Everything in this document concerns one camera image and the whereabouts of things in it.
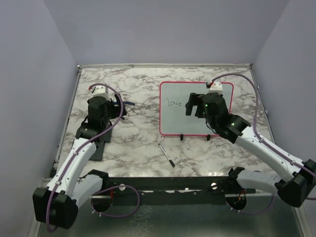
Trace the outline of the red framed whiteboard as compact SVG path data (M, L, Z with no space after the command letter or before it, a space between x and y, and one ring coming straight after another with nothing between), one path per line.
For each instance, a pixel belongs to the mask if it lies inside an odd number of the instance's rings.
M159 131L164 136L215 136L205 125L205 119L186 115L185 104L191 93L206 94L203 81L164 81L159 86Z

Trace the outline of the white marker pen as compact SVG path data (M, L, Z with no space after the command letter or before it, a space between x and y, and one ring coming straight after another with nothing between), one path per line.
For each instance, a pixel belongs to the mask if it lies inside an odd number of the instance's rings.
M165 149L163 148L163 146L159 143L158 144L159 148L161 149L161 151L163 152L163 154L165 155L165 157L167 158L167 160L169 161L169 163L171 164L171 166L174 168L175 164L174 162L171 160L171 158L168 156L168 154L166 153Z

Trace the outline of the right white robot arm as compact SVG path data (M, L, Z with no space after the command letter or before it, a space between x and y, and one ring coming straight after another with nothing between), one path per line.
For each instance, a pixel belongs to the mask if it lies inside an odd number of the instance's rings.
M238 115L230 114L226 101L217 92L191 93L185 105L186 115L205 119L206 126L220 137L243 147L275 171L274 175L247 171L233 171L227 180L227 188L238 193L243 188L277 194L286 204L300 207L316 186L316 163L287 153L276 144L261 136L254 124Z

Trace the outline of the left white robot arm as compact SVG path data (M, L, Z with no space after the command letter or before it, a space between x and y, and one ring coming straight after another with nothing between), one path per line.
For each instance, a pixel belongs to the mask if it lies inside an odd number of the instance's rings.
M90 194L105 194L109 182L97 175L88 181L78 182L79 176L89 159L105 144L105 136L111 133L114 123L126 114L120 94L116 101L104 96L88 99L88 114L77 129L71 151L61 168L44 188L36 188L33 205L37 221L48 227L69 229L75 222L78 210Z

